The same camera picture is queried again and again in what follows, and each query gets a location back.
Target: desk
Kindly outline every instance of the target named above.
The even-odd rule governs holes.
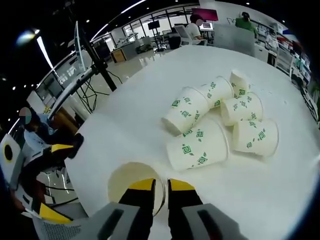
[[[136,43],[134,41],[118,47],[110,53],[110,56],[112,57],[114,63],[128,61],[137,55],[138,53],[136,52]]]
[[[200,86],[219,75],[229,79],[234,68],[249,75],[265,117],[278,124],[275,155],[263,160],[232,151],[225,162],[174,171],[165,146],[173,137],[161,117],[182,87]],[[219,109],[208,116],[221,121]],[[166,54],[113,92],[79,132],[84,143],[65,164],[89,216],[108,203],[111,173],[136,161],[152,166],[165,181],[175,178],[195,186],[204,203],[237,221],[250,240],[279,240],[298,224],[318,180],[313,160],[320,153],[320,132],[299,90],[271,65],[227,49],[187,45]],[[230,141],[231,130],[225,132]],[[154,218],[149,239],[171,239],[166,209]]]

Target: ceiling light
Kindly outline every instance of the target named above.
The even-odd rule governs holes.
[[[132,6],[128,7],[127,9],[123,10],[121,12],[121,14],[124,14],[126,11],[129,11],[130,9],[134,8],[135,6],[139,5],[139,4],[142,4],[143,2],[145,2],[146,0],[141,0],[141,1],[138,1],[137,3],[133,4]]]
[[[103,30],[105,29],[107,26],[109,25],[109,23],[107,23],[106,25],[104,25],[90,40],[90,42],[95,39],[96,36],[98,36],[98,34]]]

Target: glass partition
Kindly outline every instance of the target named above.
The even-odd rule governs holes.
[[[174,27],[175,24],[187,24],[187,19],[183,7],[168,9],[167,12],[172,27]]]

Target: computer monitor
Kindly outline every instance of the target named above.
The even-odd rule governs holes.
[[[163,34],[163,35],[170,34],[170,33],[171,33],[171,30],[164,30],[164,31],[162,31],[162,34]]]
[[[218,21],[217,11],[213,9],[192,8],[192,13],[201,16],[203,20]]]
[[[153,21],[148,23],[149,30],[160,28],[159,21]]]
[[[200,30],[203,30],[203,31],[210,31],[211,30],[211,31],[213,31],[214,27],[213,27],[211,22],[204,22],[200,26]]]

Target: upside-down paper cup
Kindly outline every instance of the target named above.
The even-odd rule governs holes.
[[[234,90],[225,78],[217,76],[210,84],[196,88],[207,100],[209,108],[219,107],[223,99],[234,97]]]
[[[249,78],[237,69],[233,69],[230,75],[230,83],[233,87],[234,97],[237,99],[250,90]]]
[[[226,126],[232,126],[241,120],[261,120],[264,113],[260,98],[253,92],[239,98],[223,100],[220,109]]]
[[[238,121],[233,127],[232,135],[232,148],[236,151],[269,157],[278,147],[278,126],[270,119]]]
[[[184,87],[168,114],[161,120],[172,134],[178,136],[188,131],[208,111],[205,97],[194,88]]]
[[[197,126],[167,142],[166,150],[176,171],[221,162],[229,155],[229,145],[223,129],[207,117]]]

